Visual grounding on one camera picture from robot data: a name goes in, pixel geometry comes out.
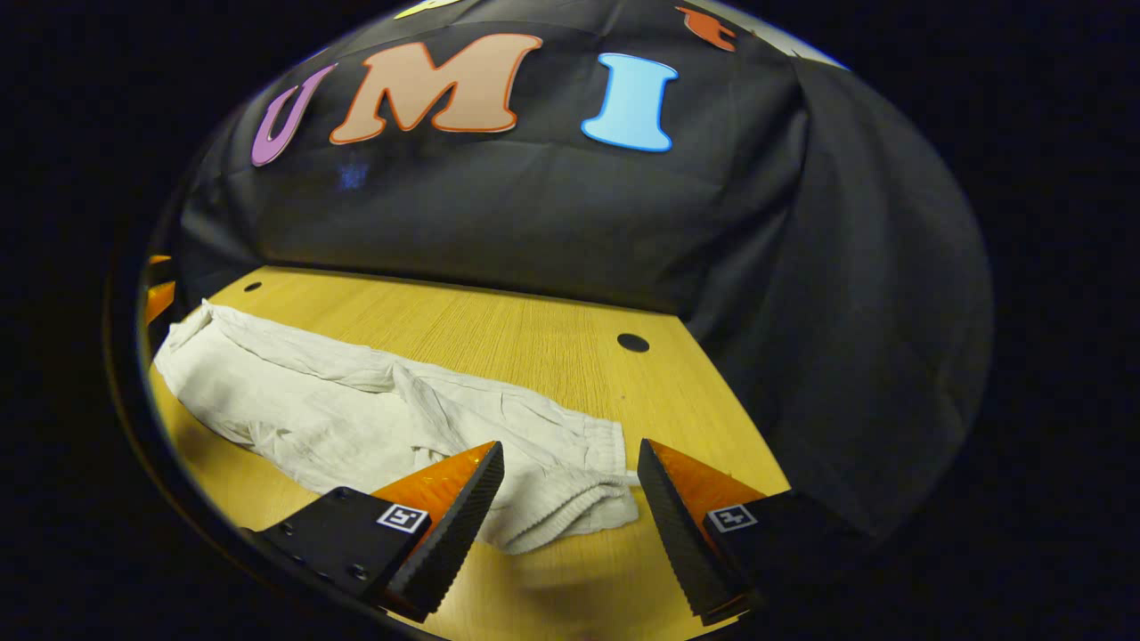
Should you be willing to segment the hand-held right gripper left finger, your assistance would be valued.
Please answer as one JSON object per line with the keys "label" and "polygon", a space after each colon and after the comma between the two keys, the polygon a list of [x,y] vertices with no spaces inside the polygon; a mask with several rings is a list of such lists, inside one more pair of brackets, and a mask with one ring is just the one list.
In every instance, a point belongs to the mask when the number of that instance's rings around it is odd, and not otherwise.
{"label": "hand-held right gripper left finger", "polygon": [[367,607],[422,623],[459,575],[504,474],[500,443],[482,443],[378,490],[334,488],[249,539]]}

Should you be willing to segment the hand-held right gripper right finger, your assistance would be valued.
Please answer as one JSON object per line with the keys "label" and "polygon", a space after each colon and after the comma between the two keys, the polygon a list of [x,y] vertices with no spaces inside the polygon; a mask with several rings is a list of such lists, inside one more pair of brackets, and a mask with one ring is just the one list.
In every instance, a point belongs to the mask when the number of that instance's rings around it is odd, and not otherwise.
{"label": "hand-held right gripper right finger", "polygon": [[640,443],[640,488],[689,609],[705,624],[815,597],[870,536],[800,490],[767,495],[663,443]]}

